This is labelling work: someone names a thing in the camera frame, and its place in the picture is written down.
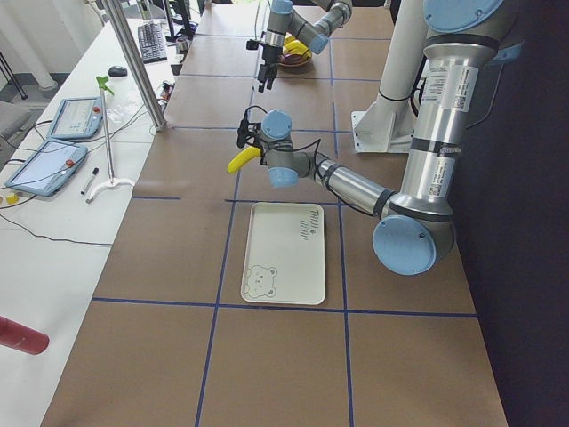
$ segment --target red can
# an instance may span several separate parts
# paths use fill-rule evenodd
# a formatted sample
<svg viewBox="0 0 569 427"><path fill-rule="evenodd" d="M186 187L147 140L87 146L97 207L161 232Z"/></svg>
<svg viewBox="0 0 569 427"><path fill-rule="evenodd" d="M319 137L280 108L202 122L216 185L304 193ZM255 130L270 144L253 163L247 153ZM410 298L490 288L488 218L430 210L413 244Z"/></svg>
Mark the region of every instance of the red can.
<svg viewBox="0 0 569 427"><path fill-rule="evenodd" d="M11 349L39 354L47 348L50 337L0 316L0 344Z"/></svg>

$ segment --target keyboard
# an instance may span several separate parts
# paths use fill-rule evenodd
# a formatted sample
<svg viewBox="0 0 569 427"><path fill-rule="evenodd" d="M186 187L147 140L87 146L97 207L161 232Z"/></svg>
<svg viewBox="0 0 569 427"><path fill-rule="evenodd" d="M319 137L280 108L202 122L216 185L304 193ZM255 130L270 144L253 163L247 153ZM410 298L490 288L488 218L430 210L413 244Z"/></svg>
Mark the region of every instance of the keyboard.
<svg viewBox="0 0 569 427"><path fill-rule="evenodd" d="M160 25L149 22L139 26L139 43L145 64L166 60L166 42Z"/></svg>

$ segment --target white stand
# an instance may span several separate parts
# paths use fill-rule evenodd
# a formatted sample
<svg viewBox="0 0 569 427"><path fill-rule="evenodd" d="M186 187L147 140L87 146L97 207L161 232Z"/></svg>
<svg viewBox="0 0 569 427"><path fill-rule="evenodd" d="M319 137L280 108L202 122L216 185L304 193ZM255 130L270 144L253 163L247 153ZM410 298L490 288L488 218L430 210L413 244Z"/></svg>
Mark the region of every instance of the white stand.
<svg viewBox="0 0 569 427"><path fill-rule="evenodd" d="M406 153L413 133L409 94L423 57L427 24L422 2L401 2L377 100L351 114L356 151Z"/></svg>
<svg viewBox="0 0 569 427"><path fill-rule="evenodd" d="M101 108L103 110L103 125L105 128L105 145L107 146L107 163L108 163L108 180L102 182L101 184L97 185L94 189L91 190L91 194L85 200L87 203L91 203L95 196L104 189L113 189L119 185L130 185L134 187L134 181L130 178L116 178L115 177L115 168L113 167L113 154L110 149L110 137L108 136L108 123L107 123L107 106L105 105L105 90L100 88L100 103Z"/></svg>

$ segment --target white tray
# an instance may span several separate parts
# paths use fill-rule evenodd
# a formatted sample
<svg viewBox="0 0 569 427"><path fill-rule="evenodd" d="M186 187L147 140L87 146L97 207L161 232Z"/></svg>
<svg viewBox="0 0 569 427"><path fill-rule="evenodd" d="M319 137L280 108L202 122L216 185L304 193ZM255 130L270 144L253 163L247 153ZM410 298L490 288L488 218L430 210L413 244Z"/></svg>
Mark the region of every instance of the white tray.
<svg viewBox="0 0 569 427"><path fill-rule="evenodd" d="M325 295L324 209L294 203L253 205L243 299L316 305Z"/></svg>

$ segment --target white table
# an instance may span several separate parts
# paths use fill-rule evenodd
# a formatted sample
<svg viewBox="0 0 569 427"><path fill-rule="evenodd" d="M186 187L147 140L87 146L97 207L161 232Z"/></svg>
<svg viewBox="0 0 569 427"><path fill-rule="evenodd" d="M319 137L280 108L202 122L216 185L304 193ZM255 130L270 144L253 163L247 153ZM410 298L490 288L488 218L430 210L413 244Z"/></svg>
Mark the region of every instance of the white table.
<svg viewBox="0 0 569 427"><path fill-rule="evenodd" d="M141 20L129 23L136 29ZM53 118L61 99L99 95L95 76L106 75L113 65L126 67L126 60L113 29L107 25L38 122ZM146 69L156 93L160 93L158 88L164 80L173 82L169 62L148 64ZM111 110L109 127L113 131L130 119L143 102L130 74L111 78L108 86L115 92L115 96L108 94L106 98ZM48 126L39 129L45 134ZM117 177L138 179L154 133L150 117L144 114L113 138ZM93 149L102 141L85 145ZM27 158L31 151L24 149L36 149L41 142L40 136L32 131L12 158ZM0 182L4 183L17 167L17 164L7 165L0 173ZM105 190L87 205L80 189L94 167L99 167L100 173L93 187L108 179L104 146L88 155L76 176L55 196L36 197L22 206L2 209L0 214L36 234L112 243L132 188ZM8 192L0 189L4 198L1 206L7 206ZM0 240L0 315L40 330L51 340L47 350L37 356L0 346L0 425L32 427L42 422L51 402L110 247L35 238L1 218Z"/></svg>

